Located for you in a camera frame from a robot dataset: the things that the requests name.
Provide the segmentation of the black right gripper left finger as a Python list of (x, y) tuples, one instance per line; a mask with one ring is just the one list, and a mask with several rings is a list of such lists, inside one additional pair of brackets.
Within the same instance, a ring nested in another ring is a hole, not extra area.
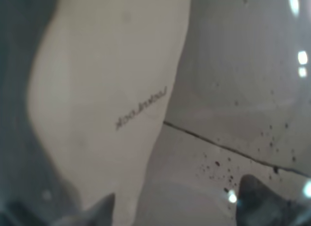
[(2, 226), (111, 226), (115, 194), (111, 193), (91, 208), (47, 222), (20, 202), (11, 202), (0, 213)]

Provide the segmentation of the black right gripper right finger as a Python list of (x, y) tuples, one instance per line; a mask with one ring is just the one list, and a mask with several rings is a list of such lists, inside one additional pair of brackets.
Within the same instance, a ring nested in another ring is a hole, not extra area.
[(309, 226), (311, 206), (280, 196), (248, 174), (240, 181), (235, 220), (238, 226)]

